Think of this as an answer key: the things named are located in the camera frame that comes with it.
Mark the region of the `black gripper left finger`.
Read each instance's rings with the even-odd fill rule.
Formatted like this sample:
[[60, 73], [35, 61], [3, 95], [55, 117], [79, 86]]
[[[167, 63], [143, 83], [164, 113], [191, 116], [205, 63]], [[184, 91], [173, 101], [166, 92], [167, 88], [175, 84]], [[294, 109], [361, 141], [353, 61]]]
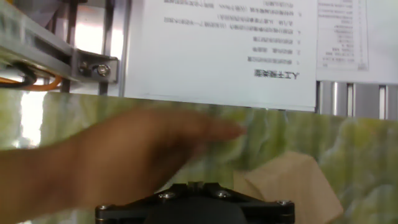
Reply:
[[195, 183], [172, 184], [166, 190], [127, 205], [101, 205], [95, 208], [95, 224], [144, 223], [157, 207], [187, 197], [195, 190]]

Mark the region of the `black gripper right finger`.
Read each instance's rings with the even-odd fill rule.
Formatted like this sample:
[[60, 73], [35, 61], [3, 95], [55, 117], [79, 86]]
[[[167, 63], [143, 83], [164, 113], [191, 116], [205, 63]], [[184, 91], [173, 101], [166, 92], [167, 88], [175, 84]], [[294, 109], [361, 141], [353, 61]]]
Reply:
[[247, 221], [260, 223], [295, 223], [295, 204], [291, 200], [265, 202], [237, 191], [222, 187], [218, 183], [195, 182], [195, 192], [203, 197], [236, 205]]

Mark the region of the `person left hand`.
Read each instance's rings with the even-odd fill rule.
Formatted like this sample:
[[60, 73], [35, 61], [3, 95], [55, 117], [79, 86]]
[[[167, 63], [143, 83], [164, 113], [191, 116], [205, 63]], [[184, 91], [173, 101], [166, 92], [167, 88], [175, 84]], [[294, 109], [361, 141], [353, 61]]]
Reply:
[[124, 205], [160, 189], [208, 144], [245, 128], [190, 110], [132, 110], [72, 138], [77, 151], [75, 207]]

